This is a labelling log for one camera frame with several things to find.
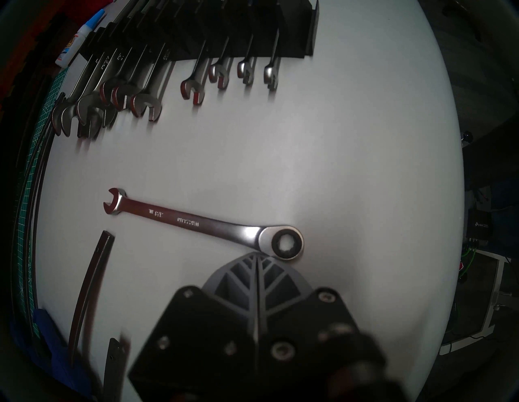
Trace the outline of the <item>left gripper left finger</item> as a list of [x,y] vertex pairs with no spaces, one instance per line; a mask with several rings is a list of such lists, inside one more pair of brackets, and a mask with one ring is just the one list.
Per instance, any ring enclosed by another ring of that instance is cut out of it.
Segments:
[[176,291],[128,373],[141,401],[250,400],[257,262],[247,254]]

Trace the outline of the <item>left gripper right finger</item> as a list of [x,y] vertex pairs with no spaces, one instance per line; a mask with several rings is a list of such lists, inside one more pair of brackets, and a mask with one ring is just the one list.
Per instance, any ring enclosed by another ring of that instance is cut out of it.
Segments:
[[329,287],[313,289],[293,267],[258,257],[258,365],[355,365],[365,334]]

